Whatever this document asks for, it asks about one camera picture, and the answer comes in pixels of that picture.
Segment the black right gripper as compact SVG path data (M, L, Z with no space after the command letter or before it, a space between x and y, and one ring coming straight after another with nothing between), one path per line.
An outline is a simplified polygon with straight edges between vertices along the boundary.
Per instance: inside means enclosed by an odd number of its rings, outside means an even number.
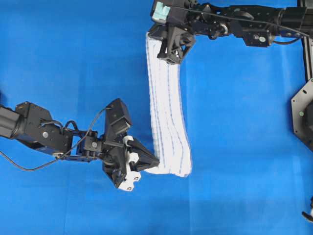
M187 10L195 5L195 0L155 0L150 13L154 25L148 36L162 41L167 37L168 26L185 24Z

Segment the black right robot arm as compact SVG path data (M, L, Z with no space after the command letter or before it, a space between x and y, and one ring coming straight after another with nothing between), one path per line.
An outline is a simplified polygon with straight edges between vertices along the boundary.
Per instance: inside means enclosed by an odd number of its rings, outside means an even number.
M215 6L196 0L156 0L149 37L167 47L192 47L196 35L211 40L233 35L247 46L268 47L275 37L313 37L313 11L307 7Z

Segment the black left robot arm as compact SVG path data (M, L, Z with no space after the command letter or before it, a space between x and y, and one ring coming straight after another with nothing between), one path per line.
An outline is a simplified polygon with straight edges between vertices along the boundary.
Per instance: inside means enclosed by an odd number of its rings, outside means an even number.
M101 161L102 169L113 185L132 191L141 179L141 171L159 165L159 159L127 131L132 125L126 104L113 100L100 113L105 113L105 132L98 135L91 127L79 130L76 122L65 125L52 118L38 105L24 102L15 110L0 107L0 135L17 140L33 150L53 156L56 161L90 163Z

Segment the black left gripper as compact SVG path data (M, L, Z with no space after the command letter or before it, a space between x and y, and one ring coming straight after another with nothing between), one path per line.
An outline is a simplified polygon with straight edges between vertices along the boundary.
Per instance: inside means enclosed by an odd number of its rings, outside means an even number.
M102 169L117 189L132 191L135 182L141 179L140 171L159 165L159 159L133 136L106 141L103 134L101 140L103 153L99 159Z

